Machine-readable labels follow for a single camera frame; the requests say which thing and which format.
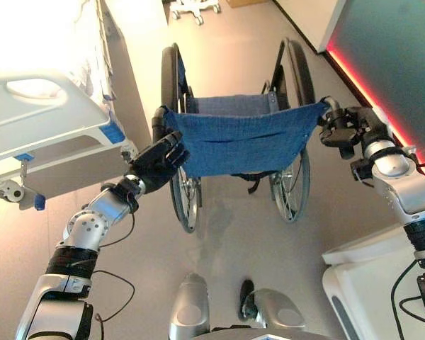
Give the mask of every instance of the wheelchair seat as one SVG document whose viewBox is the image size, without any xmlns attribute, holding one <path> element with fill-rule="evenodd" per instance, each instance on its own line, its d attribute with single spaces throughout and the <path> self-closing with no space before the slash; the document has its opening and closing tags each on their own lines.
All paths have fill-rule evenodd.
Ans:
<svg viewBox="0 0 425 340">
<path fill-rule="evenodd" d="M 187 113 L 249 117 L 278 111 L 276 93 L 186 99 Z"/>
</svg>

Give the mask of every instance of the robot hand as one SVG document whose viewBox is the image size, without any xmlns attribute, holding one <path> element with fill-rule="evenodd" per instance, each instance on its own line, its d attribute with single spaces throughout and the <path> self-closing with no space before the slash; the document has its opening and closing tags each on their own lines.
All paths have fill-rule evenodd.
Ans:
<svg viewBox="0 0 425 340">
<path fill-rule="evenodd" d="M 188 158 L 189 152 L 180 143 L 182 134 L 172 132 L 140 153 L 131 164 L 131 174 L 145 184 L 145 193 L 161 188 Z"/>
</svg>

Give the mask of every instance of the bed caster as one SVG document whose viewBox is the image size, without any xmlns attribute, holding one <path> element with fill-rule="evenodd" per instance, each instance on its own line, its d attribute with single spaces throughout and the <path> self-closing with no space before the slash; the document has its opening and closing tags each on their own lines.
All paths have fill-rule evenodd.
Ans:
<svg viewBox="0 0 425 340">
<path fill-rule="evenodd" d="M 202 25 L 204 23 L 203 21 L 203 17 L 202 16 L 196 16 L 195 17 L 195 22 L 197 23 L 197 25 Z"/>
<path fill-rule="evenodd" d="M 175 20 L 178 20 L 178 19 L 180 19 L 181 15 L 179 14 L 178 11 L 173 11 L 173 12 L 171 12 L 171 17 Z"/>
</svg>

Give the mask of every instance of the white panel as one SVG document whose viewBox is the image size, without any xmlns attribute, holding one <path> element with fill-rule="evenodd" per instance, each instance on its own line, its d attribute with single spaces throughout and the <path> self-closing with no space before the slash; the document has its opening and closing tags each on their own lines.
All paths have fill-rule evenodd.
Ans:
<svg viewBox="0 0 425 340">
<path fill-rule="evenodd" d="M 317 52 L 326 49 L 346 0 L 277 0 Z"/>
</svg>

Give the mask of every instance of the floor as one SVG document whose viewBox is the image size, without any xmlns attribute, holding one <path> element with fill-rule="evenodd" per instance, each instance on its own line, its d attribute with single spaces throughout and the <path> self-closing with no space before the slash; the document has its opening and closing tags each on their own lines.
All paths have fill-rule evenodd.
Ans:
<svg viewBox="0 0 425 340">
<path fill-rule="evenodd" d="M 195 95 L 214 96 L 258 93 L 271 76 L 282 37 L 302 42 L 271 1 L 234 9 L 223 0 L 221 4 L 221 14 L 203 13 L 201 27 L 190 14 L 178 21 L 170 18 L 168 28 L 145 34 L 121 27 L 148 122 L 160 103 L 163 46 L 176 41 Z M 303 45 L 316 97 L 332 95 L 342 106 L 357 105 L 323 57 Z M 349 163 L 340 160 L 338 151 L 319 143 L 318 132 L 308 144 L 312 183 L 307 211 L 294 225 L 286 225 L 278 215 L 266 182 L 248 195 L 249 184 L 239 178 L 205 178 L 200 225 L 194 234 L 184 233 L 177 222 L 168 186 L 142 197 L 134 233 L 120 245 L 104 249 L 96 267 L 137 286 L 134 300 L 106 322 L 106 336 L 166 339 L 176 290 L 183 277 L 195 271 L 208 283 L 213 327 L 241 323 L 236 314 L 238 291 L 242 280 L 250 277 L 257 288 L 289 296 L 304 314 L 306 330 L 344 339 L 322 290 L 326 266 L 321 254 L 395 219 L 382 198 L 353 181 Z M 96 184 L 59 195 L 47 202 L 44 212 L 22 212 L 0 201 L 0 339 L 13 337 L 66 221 L 98 191 Z M 108 239 L 117 239 L 129 227 L 128 217 Z M 103 317 L 130 294 L 114 278 L 98 274 L 93 281 L 89 302 Z M 91 334 L 98 339 L 96 322 Z"/>
</svg>

